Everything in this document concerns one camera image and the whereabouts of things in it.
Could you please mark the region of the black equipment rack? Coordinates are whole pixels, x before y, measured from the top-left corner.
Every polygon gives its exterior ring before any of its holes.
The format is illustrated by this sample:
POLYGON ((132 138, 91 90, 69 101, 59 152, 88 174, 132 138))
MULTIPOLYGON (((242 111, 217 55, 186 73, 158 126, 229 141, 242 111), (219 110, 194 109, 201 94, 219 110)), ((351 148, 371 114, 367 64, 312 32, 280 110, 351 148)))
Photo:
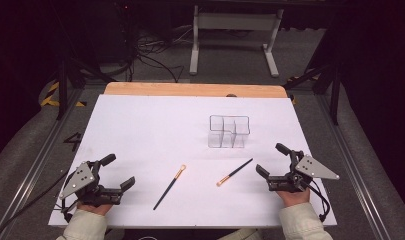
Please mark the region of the black equipment rack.
POLYGON ((102 57, 110 62, 130 63, 135 58, 135 25, 131 5, 123 1, 101 3, 102 57))

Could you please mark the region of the person's left hand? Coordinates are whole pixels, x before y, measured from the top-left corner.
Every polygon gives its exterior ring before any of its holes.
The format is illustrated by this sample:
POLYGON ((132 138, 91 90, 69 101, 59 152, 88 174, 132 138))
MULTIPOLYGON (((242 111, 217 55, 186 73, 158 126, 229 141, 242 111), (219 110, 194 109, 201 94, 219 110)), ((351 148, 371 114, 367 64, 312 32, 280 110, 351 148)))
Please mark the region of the person's left hand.
POLYGON ((112 205, 92 206, 92 205, 78 204, 77 208, 97 215, 105 216, 111 210, 112 205))

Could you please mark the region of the clear plastic organizer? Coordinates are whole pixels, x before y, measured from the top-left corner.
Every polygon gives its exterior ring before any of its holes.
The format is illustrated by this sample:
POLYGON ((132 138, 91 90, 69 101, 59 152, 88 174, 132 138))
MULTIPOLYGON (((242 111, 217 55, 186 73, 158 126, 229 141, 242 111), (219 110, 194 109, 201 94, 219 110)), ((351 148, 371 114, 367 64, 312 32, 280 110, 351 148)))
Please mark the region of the clear plastic organizer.
POLYGON ((248 116, 211 115, 208 146, 210 148, 244 148, 250 135, 248 116))

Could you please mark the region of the aluminium floor rail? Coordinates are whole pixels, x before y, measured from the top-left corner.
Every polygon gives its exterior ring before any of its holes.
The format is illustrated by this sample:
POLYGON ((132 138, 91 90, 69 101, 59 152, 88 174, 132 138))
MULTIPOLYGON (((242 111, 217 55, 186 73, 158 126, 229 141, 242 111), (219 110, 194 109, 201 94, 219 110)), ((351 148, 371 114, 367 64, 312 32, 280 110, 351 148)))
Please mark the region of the aluminium floor rail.
POLYGON ((43 142, 36 158, 34 159, 31 167, 29 168, 27 174, 19 185, 15 196, 10 202, 9 207, 7 208, 5 214, 0 221, 0 240, 4 240, 5 235, 9 232, 9 225, 22 214, 27 207, 27 200, 38 181, 38 178, 43 171, 43 168, 48 161, 49 155, 53 149, 55 141, 57 140, 60 132, 67 121, 68 117, 71 115, 71 112, 74 109, 76 102, 79 100, 82 94, 82 90, 72 90, 71 95, 68 97, 68 103, 70 104, 67 113, 62 117, 61 120, 55 120, 52 125, 45 141, 43 142))
POLYGON ((370 191, 368 190, 365 181, 356 166, 354 157, 349 150, 347 142, 344 139, 339 126, 334 124, 330 116, 329 104, 326 97, 323 95, 317 95, 316 99, 321 112, 332 132, 332 135, 337 142, 338 148, 343 155, 343 165, 345 167, 345 171, 351 181, 351 184, 373 231, 373 234, 375 235, 376 240, 391 240, 387 227, 385 226, 376 207, 376 204, 372 199, 370 191))

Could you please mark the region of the white metal stand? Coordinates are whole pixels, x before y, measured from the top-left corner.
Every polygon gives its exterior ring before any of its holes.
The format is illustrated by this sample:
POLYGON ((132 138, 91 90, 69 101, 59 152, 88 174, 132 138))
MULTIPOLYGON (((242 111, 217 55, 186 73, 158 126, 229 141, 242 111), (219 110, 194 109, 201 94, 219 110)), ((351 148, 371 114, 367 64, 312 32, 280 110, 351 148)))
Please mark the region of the white metal stand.
POLYGON ((283 18, 283 9, 273 14, 240 14, 240 13, 210 13, 201 12, 198 6, 193 13, 193 45, 190 58, 189 73, 198 73, 199 61, 199 31, 208 30, 245 30, 269 31, 270 39, 262 45, 267 66, 272 77, 279 76, 278 68, 272 53, 277 33, 283 18))

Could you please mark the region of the black gold makeup brush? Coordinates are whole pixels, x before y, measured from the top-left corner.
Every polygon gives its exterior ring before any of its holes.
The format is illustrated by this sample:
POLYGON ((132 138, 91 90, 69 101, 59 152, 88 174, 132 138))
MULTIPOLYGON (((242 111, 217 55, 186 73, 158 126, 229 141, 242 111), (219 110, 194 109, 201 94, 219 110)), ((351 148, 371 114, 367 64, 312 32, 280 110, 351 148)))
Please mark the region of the black gold makeup brush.
POLYGON ((182 164, 180 166, 180 169, 178 170, 178 172, 175 174, 175 176, 173 177, 173 179, 171 180, 171 182, 169 183, 169 185, 167 186, 167 188, 165 189, 165 191, 162 193, 162 195, 160 196, 160 198, 158 199, 158 201, 156 202, 156 204, 154 205, 154 207, 152 208, 153 211, 155 211, 158 206, 161 204, 161 202, 164 200, 164 198, 166 197, 166 195, 169 193, 169 191, 171 190, 171 188, 174 186, 175 182, 177 181, 177 179, 180 177, 180 175, 182 174, 182 172, 187 168, 186 165, 182 164))
POLYGON ((218 181, 216 183, 217 187, 220 187, 224 182, 226 182, 229 178, 231 178, 232 176, 234 176, 236 173, 238 173, 240 170, 242 170, 245 166, 247 166, 249 163, 251 163, 253 161, 253 158, 249 159, 248 161, 246 161, 245 163, 243 163, 242 165, 240 165, 239 167, 237 167, 235 170, 233 170, 231 173, 229 173, 228 175, 226 175, 225 177, 223 177, 220 181, 218 181))

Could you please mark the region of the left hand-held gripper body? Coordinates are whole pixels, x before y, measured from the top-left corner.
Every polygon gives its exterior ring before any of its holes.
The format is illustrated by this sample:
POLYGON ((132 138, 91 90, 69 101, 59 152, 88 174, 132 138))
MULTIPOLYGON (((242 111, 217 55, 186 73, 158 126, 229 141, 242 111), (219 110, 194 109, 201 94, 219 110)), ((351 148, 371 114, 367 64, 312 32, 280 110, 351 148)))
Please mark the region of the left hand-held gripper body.
POLYGON ((64 201, 68 196, 75 194, 77 200, 84 205, 95 207, 100 205, 119 205, 123 191, 121 189, 107 189, 99 184, 100 167, 110 163, 111 160, 82 162, 68 176, 59 199, 64 201))

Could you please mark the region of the black tripod stand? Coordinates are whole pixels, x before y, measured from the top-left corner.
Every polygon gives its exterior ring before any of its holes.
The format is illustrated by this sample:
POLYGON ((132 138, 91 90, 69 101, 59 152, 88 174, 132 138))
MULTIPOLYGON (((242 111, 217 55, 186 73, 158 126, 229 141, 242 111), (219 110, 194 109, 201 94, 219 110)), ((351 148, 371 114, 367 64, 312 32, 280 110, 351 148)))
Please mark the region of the black tripod stand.
POLYGON ((106 83, 114 82, 114 79, 108 75, 102 73, 100 70, 96 70, 90 65, 72 57, 63 57, 58 64, 58 83, 59 83, 59 108, 57 119, 61 120, 67 113, 70 107, 68 103, 68 90, 67 85, 71 83, 74 89, 83 89, 86 85, 84 74, 82 70, 86 70, 88 73, 96 76, 98 79, 103 80, 106 83))
POLYGON ((308 72, 304 73, 299 77, 291 77, 287 81, 283 88, 285 90, 290 90, 303 82, 306 82, 314 77, 318 76, 315 84, 312 86, 312 91, 316 95, 324 95, 328 88, 331 88, 331 99, 329 104, 329 115, 332 122, 337 125, 338 118, 338 103, 339 103, 339 93, 340 93, 340 84, 341 84, 341 74, 339 67, 335 64, 333 65, 324 65, 308 72))

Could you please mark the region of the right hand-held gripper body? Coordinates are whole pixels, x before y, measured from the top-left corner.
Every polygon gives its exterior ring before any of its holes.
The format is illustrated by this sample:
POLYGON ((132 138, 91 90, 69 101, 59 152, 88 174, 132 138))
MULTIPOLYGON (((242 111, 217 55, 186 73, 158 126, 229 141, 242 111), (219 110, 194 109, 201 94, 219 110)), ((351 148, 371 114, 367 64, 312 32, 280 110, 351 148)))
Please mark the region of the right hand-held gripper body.
POLYGON ((270 191, 303 192, 314 178, 340 179, 337 173, 302 151, 282 150, 282 153, 290 157, 289 172, 284 176, 266 173, 265 179, 270 191))

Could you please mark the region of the person's right hand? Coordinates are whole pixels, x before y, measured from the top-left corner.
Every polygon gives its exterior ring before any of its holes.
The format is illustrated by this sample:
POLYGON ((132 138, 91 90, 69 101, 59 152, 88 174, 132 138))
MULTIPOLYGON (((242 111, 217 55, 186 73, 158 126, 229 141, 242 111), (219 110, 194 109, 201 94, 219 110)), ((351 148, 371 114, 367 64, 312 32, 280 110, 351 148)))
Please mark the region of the person's right hand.
POLYGON ((310 191, 306 189, 303 192, 290 193, 286 191, 277 191, 278 196, 282 199, 285 207, 307 203, 310 201, 310 191))

